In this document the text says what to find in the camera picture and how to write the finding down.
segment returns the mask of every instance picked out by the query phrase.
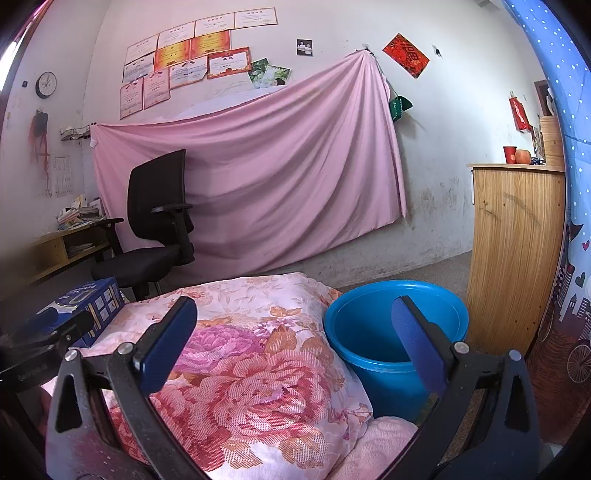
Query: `clock face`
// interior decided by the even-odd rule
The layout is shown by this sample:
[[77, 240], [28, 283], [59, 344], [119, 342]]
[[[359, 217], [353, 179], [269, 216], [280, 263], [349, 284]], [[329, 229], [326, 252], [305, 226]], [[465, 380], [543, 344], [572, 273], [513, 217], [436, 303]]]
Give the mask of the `clock face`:
[[36, 91], [40, 98], [48, 98], [57, 88], [57, 78], [52, 72], [43, 73], [37, 80]]

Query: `pink cloth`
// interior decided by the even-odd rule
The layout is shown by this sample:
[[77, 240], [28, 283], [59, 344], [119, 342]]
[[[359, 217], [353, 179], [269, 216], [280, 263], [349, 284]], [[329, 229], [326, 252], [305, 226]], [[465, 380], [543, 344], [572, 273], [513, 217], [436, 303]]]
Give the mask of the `pink cloth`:
[[[389, 87], [366, 51], [242, 105], [152, 125], [95, 125], [100, 196], [126, 218], [131, 170], [187, 150], [200, 283], [281, 267], [353, 240], [406, 214]], [[151, 245], [127, 223], [124, 250]]]
[[417, 430], [416, 425], [397, 417], [371, 419], [365, 435], [327, 480], [375, 480], [398, 458]]

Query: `green bag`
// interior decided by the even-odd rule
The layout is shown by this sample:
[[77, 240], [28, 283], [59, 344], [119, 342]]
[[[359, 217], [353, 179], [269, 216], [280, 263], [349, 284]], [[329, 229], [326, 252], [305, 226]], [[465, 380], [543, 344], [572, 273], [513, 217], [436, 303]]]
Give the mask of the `green bag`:
[[388, 106], [390, 107], [390, 115], [392, 115], [394, 122], [402, 118], [402, 112], [413, 107], [410, 100], [400, 95], [397, 95], [394, 100], [390, 100]]

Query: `floral pillow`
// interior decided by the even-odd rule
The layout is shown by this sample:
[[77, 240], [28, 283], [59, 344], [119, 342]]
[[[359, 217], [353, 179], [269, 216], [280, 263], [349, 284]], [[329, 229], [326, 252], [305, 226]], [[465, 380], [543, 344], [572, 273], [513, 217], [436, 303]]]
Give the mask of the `floral pillow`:
[[[199, 321], [151, 401], [212, 479], [324, 479], [363, 436], [372, 410], [327, 343], [322, 319], [339, 293], [303, 274], [239, 278], [125, 306], [85, 355], [113, 351], [181, 296]], [[126, 451], [145, 461], [114, 395]]]

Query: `wooden cabinet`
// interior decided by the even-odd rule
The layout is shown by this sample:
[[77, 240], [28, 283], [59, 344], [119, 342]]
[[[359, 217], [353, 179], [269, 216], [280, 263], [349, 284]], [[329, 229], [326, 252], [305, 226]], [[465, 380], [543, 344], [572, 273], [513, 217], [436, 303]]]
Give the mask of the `wooden cabinet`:
[[563, 231], [564, 167], [472, 164], [475, 226], [467, 341], [525, 354], [550, 298]]
[[[76, 245], [88, 248], [69, 255], [68, 250]], [[14, 255], [0, 258], [0, 301], [110, 248], [105, 231], [92, 224], [44, 235]]]

